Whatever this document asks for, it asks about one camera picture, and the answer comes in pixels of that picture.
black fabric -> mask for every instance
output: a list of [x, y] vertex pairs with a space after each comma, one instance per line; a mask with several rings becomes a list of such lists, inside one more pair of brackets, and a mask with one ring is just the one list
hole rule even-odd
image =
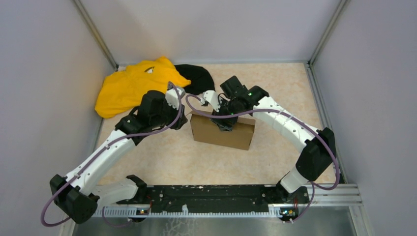
[[207, 90], [214, 89], [214, 81], [210, 73], [201, 66], [196, 65], [176, 65], [175, 69], [182, 75], [184, 78], [191, 80], [191, 84], [185, 86], [185, 92], [198, 95]]

white wall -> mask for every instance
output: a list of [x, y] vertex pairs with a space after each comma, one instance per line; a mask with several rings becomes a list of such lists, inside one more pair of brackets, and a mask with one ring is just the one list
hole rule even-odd
[[119, 64], [309, 60], [339, 0], [83, 0]]
[[314, 69], [375, 235], [415, 235], [417, 1], [352, 1]]
[[91, 152], [112, 69], [69, 0], [2, 1], [0, 61], [0, 234], [56, 236], [49, 180]]

yellow cloth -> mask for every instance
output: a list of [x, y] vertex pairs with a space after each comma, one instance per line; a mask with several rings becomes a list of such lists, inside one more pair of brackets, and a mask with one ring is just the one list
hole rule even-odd
[[149, 90], [166, 93], [169, 81], [180, 87], [191, 84], [166, 57], [128, 65], [125, 71], [117, 71], [106, 77], [95, 110], [101, 117], [111, 118], [139, 106], [142, 96]]

beige tabletop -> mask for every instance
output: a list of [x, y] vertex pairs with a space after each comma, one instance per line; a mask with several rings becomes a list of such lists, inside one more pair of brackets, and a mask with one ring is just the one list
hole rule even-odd
[[[236, 75], [242, 84], [258, 85], [269, 92], [281, 106], [304, 122], [321, 128], [313, 95], [302, 63], [262, 64], [204, 64], [220, 84]], [[192, 104], [200, 110], [197, 101]], [[191, 109], [185, 105], [191, 118]], [[115, 124], [128, 112], [103, 122], [99, 143], [114, 130]], [[193, 140], [190, 124], [181, 130], [167, 130], [146, 137], [125, 155], [100, 181], [107, 184], [136, 175], [147, 184], [271, 184], [277, 183], [296, 163], [299, 153], [278, 132], [260, 120], [249, 150], [240, 150]], [[318, 178], [317, 183], [334, 182], [332, 166]]]

open brown box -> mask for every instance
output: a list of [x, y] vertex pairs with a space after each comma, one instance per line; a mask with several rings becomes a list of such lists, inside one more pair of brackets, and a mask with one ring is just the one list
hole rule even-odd
[[255, 132], [255, 120], [241, 117], [232, 131], [220, 131], [210, 118], [195, 112], [192, 112], [190, 124], [195, 141], [242, 150], [249, 150]]

